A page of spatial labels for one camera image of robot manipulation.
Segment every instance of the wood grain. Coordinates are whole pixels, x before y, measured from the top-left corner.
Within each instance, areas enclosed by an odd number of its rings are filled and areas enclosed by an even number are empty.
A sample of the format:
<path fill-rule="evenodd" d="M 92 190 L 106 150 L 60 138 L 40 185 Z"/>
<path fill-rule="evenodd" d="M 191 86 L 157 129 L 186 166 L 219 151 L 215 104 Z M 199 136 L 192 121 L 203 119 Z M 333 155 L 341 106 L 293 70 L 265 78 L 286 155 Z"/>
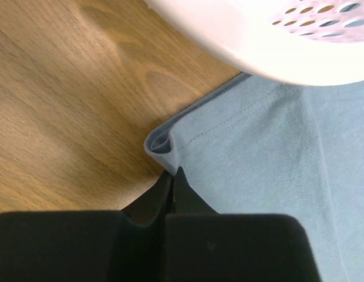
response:
<path fill-rule="evenodd" d="M 0 212 L 124 207 L 149 131 L 237 73 L 141 0 L 0 0 Z"/>

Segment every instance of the gray-blue fabric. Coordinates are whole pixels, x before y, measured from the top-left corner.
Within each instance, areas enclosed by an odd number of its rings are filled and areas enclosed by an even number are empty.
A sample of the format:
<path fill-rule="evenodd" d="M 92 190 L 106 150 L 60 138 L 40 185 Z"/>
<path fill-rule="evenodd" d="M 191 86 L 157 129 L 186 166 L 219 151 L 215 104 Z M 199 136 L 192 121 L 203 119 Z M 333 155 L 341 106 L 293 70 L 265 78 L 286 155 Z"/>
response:
<path fill-rule="evenodd" d="M 364 82 L 285 85 L 241 74 L 147 137 L 147 153 L 219 213 L 304 226 L 324 282 L 364 282 Z"/>

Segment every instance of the white plastic container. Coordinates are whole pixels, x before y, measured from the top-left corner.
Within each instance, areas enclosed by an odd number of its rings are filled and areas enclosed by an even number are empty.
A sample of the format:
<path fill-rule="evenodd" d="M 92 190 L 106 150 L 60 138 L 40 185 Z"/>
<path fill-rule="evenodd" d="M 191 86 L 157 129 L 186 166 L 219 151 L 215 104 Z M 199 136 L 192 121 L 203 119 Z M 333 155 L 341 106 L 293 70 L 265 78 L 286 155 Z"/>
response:
<path fill-rule="evenodd" d="M 244 72 L 300 85 L 364 80 L 364 0 L 146 0 Z"/>

